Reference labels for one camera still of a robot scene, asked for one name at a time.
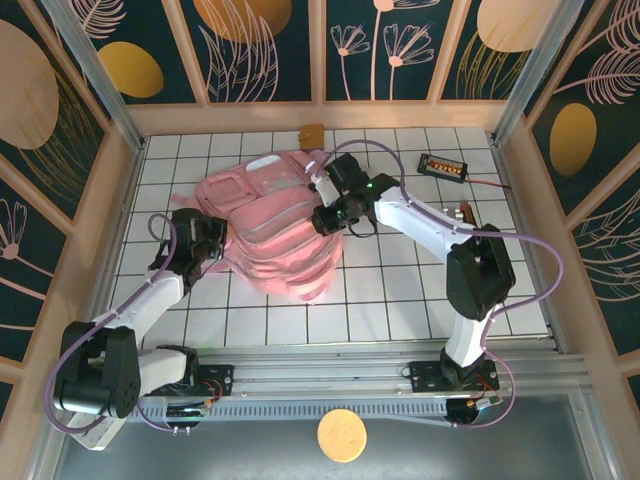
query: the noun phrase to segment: dark teal wallpaper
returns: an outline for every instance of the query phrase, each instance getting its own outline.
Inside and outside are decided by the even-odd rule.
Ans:
[[[181,0],[211,102],[311,100],[307,0]]]
[[[612,0],[532,128],[567,214],[640,139],[639,23]]]
[[[636,405],[640,409],[640,375],[629,377],[629,387],[631,387],[633,397],[636,399]]]
[[[327,1],[327,100],[426,99],[452,0],[348,5]]]
[[[69,4],[127,104],[195,102],[160,0]]]
[[[16,0],[0,38],[0,156],[73,218],[104,131]]]
[[[65,239],[0,180],[0,357],[23,360]]]
[[[553,2],[472,0],[443,100],[506,100]]]
[[[640,348],[640,170],[573,231],[619,355]]]
[[[547,80],[551,76],[551,72],[553,72],[556,69],[556,67],[560,63],[560,60],[562,60],[562,57],[567,51],[567,48],[569,48],[569,45],[573,41],[573,38],[576,36],[576,33],[578,33],[578,30],[580,30],[580,27],[582,26],[582,22],[584,22],[584,19],[589,13],[589,11],[591,10],[591,7],[593,6],[594,2],[595,0],[584,0],[584,3],[582,4],[582,8],[580,9],[580,13],[578,14],[578,18],[576,19],[576,22],[573,24],[573,27],[571,27],[571,30],[565,37],[564,42],[560,46],[560,49],[558,50],[558,53],[556,54],[555,59],[553,60],[553,62],[545,72],[542,79],[540,80],[540,84],[538,85],[538,88],[536,88],[535,92],[533,92],[533,95],[531,95],[531,98],[529,99],[529,103],[527,103],[527,106],[524,109],[524,114],[526,116],[529,116],[529,113],[531,113],[531,110],[533,109],[536,102],[538,101],[538,98],[540,98],[540,94],[542,93],[542,90],[544,90],[545,87],[547,86]]]
[[[13,385],[0,382],[0,423],[2,423],[2,417],[4,416],[4,411],[6,410],[7,404],[9,403],[11,390],[13,390]]]

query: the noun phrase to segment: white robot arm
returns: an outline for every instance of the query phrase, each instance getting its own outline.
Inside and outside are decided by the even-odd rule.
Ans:
[[[330,165],[333,190],[327,186],[326,177],[316,176],[314,183],[323,182],[323,188],[318,189],[323,205],[315,209],[313,224],[320,234],[329,235],[368,217],[408,235],[447,266],[447,297],[456,313],[440,364],[453,389],[463,387],[483,362],[481,337],[487,318],[515,283],[504,242],[461,234],[456,231],[458,228],[473,229],[475,225],[410,197],[411,203],[451,226],[443,228],[412,208],[396,180],[384,174],[370,180],[353,162],[353,157],[338,158]],[[117,308],[118,317],[74,352],[56,377],[56,407],[76,412],[70,426],[86,425],[95,415],[110,417],[99,427],[104,431],[94,436],[97,443],[85,445],[90,448],[104,448],[140,396],[167,384],[197,382],[195,350],[159,346],[138,355],[138,348],[151,326],[201,278],[202,264],[222,258],[227,224],[194,209],[175,211],[172,223],[176,227],[177,248],[169,267],[154,275],[166,259],[162,253],[168,245],[165,242],[149,267],[147,288],[138,290],[133,299]],[[113,310],[89,324],[71,324],[63,336],[62,352],[112,313]]]
[[[441,352],[442,372],[454,388],[475,378],[484,359],[482,335],[489,316],[515,284],[504,241],[460,233],[478,229],[411,196],[405,198],[397,180],[385,174],[370,179],[349,154],[327,166],[334,192],[315,209],[316,231],[328,235],[368,218],[395,228],[430,250],[446,267],[447,298],[455,310],[453,332]],[[326,182],[320,195],[325,197]],[[440,222],[427,217],[425,210]]]

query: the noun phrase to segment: metal frame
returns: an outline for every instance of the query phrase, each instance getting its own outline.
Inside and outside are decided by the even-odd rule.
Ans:
[[[100,271],[102,272],[102,274],[92,293],[92,308],[89,312],[87,312],[87,321],[90,321],[91,319],[104,312],[109,302],[111,285],[113,283],[113,272],[117,268],[118,260],[122,255],[122,243],[124,236],[127,233],[127,226],[129,225],[129,212],[131,211],[131,206],[133,205],[133,201],[135,199],[134,197],[136,194],[136,184],[142,171],[147,143],[148,142],[144,140],[144,142],[141,144],[141,149],[136,153],[133,162],[128,169],[128,178],[125,182],[125,187],[118,195],[118,204],[120,205],[120,211],[111,228],[112,232],[109,235],[109,239],[107,241],[107,254],[101,262]]]
[[[491,153],[496,161],[496,167],[498,169],[498,175],[500,176],[500,178],[503,179],[507,185],[515,185],[511,169],[509,168],[509,162],[506,160],[502,149],[497,148],[495,145],[492,145]],[[517,231],[529,232],[531,231],[531,229],[529,228],[526,219],[520,215],[520,212],[523,211],[522,201],[520,200],[517,191],[514,190],[513,193],[513,195],[507,195],[507,203],[509,205],[509,208],[511,209],[513,221],[517,227]],[[533,269],[530,269],[531,280],[533,281],[536,291],[541,292],[542,290],[544,290],[546,285],[542,282],[542,278],[540,276],[540,272],[542,272],[543,270],[540,263],[538,249],[533,248],[533,246],[530,244],[524,244],[522,245],[522,250],[524,252],[527,263],[529,265],[533,265]],[[551,338],[555,340],[557,350],[561,353],[568,353],[569,350],[562,333],[562,329],[560,328],[558,314],[553,307],[552,302],[543,300],[542,302],[540,302],[540,308],[542,309],[544,318],[549,322],[547,326],[551,331]]]
[[[502,145],[520,120],[527,103],[553,63],[564,39],[576,22],[584,0],[562,0],[545,27],[536,48],[527,59],[522,73],[509,94],[495,129],[495,143]]]
[[[117,265],[122,236],[128,224],[128,207],[133,201],[140,164],[137,161],[136,168],[131,171],[126,201],[123,202],[118,225],[112,235],[111,253],[108,261],[105,261],[105,274],[99,294],[96,295],[94,313],[102,311],[108,300],[107,294],[111,290],[113,269]],[[501,175],[508,174],[503,161],[499,161],[498,165]],[[521,222],[520,226],[523,225],[522,219],[517,218],[516,221]],[[532,252],[525,254],[536,259]],[[297,418],[296,412],[300,416],[300,410],[294,407],[315,406],[319,409],[322,405],[329,408],[366,404],[368,408],[380,409],[380,413],[368,414],[370,418],[389,418],[389,411],[399,411],[397,409],[405,406],[406,413],[393,415],[393,418],[443,426],[440,420],[416,418],[410,408],[420,408],[420,405],[426,408],[425,405],[437,403],[443,398],[461,395],[414,394],[409,380],[403,376],[403,369],[408,362],[437,360],[443,347],[443,341],[430,340],[203,349],[199,351],[202,364],[235,366],[233,394],[220,401],[219,407],[225,408],[223,414],[207,420],[293,420]],[[519,396],[569,396],[593,478],[619,478],[617,472],[620,470],[607,432],[595,403],[589,400],[592,387],[582,357],[559,355],[553,338],[490,339],[488,347],[500,354],[512,369]],[[498,373],[504,382],[506,375],[499,366]],[[153,410],[149,410],[156,408],[157,402],[143,402],[143,407],[152,417],[162,415],[161,410],[156,410],[155,415]],[[284,408],[287,413],[277,416],[275,409],[267,409],[276,406]],[[256,413],[255,418],[242,414],[251,411],[246,409],[260,412],[260,408],[263,408],[262,413]],[[134,422],[139,420],[136,416],[131,418]],[[56,464],[64,448],[65,436],[51,427],[44,427],[42,436],[40,448],[34,449],[28,476],[33,480],[50,478],[53,471],[51,466]]]
[[[76,61],[93,85],[105,108],[122,131],[133,150],[141,150],[142,136],[133,124],[127,106],[98,58],[93,43],[89,40],[78,22],[70,2],[60,0],[40,0],[47,10],[53,24],[73,53]]]

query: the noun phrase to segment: tiled floor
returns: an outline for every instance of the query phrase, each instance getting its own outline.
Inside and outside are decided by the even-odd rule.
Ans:
[[[456,184],[416,173],[420,154],[469,164],[472,180],[499,182],[486,136],[477,128],[413,128],[327,131],[325,149],[351,139],[378,140],[400,153],[408,189],[435,208],[468,201],[481,223],[513,230],[514,222],[502,189],[479,184]],[[147,233],[154,212],[179,205],[171,195],[190,195],[208,174],[225,170],[256,155],[298,147],[297,132],[177,135],[153,137],[141,174],[119,271],[113,303],[122,301],[140,281],[157,244]],[[350,151],[370,175],[398,175],[389,155],[377,148],[352,145]],[[371,226],[360,224],[365,233]],[[507,246],[517,276],[507,303],[534,294],[518,242]],[[381,226],[367,239],[345,235],[343,261],[331,288],[315,305],[293,298],[265,295],[235,274],[207,275],[147,334],[144,347],[159,343],[191,347],[282,345],[446,338],[453,309],[446,300],[444,266],[410,238]],[[537,304],[503,315],[493,336],[547,336]]]

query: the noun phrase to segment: leaf drawing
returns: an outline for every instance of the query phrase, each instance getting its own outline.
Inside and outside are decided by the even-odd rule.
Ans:
[[[89,38],[105,40],[127,14],[124,0],[70,0],[82,29]]]
[[[331,27],[331,39],[333,44],[340,55],[340,66],[342,67],[342,83],[344,84],[344,91],[347,95],[347,100],[351,100],[351,93],[349,92],[349,83],[347,82],[347,71],[345,69],[344,59],[349,55],[358,55],[360,53],[368,52],[371,49],[371,44],[366,42],[366,34],[362,30],[363,25],[354,27],[349,25],[342,29],[341,25],[334,25]]]
[[[429,24],[424,27],[407,25],[400,34],[398,34],[397,23],[384,27],[384,46],[387,51],[389,65],[391,65],[389,100],[393,100],[393,82],[396,68],[433,60],[434,49],[427,48],[431,43],[429,27]]]
[[[373,27],[373,46],[371,47],[371,100],[376,99],[376,54],[378,51],[378,32],[380,31],[380,19],[383,12],[393,10],[411,10],[415,8],[432,7],[440,3],[440,0],[373,0],[376,8],[376,22]]]
[[[206,87],[212,99],[254,102],[268,95],[267,101],[270,101],[278,86],[279,70],[278,51],[267,22],[256,17],[247,2],[244,20],[230,0],[222,0],[221,7],[205,0],[203,6],[209,20],[207,24],[217,32],[211,35],[199,27],[209,53]],[[224,9],[224,16],[219,8]]]
[[[609,18],[609,26],[585,43],[578,54],[606,36],[609,45],[620,52],[640,46],[640,0],[618,0]]]
[[[574,236],[601,301],[640,298],[640,192],[583,221]]]
[[[0,198],[0,260],[2,261],[0,265],[5,265],[6,262],[17,260],[33,270],[53,277],[53,274],[28,262],[19,255],[20,241],[24,236],[26,225],[27,207],[22,205],[20,202],[15,202],[13,204],[13,209],[11,209],[7,200]],[[37,298],[38,300],[45,299],[43,294],[25,287],[24,285],[12,282],[2,276],[0,276],[0,284],[17,292],[29,295],[30,297]]]
[[[553,93],[583,84],[592,103],[624,104],[624,100],[633,96],[640,87],[640,49],[611,50],[601,55],[587,78],[564,85]]]

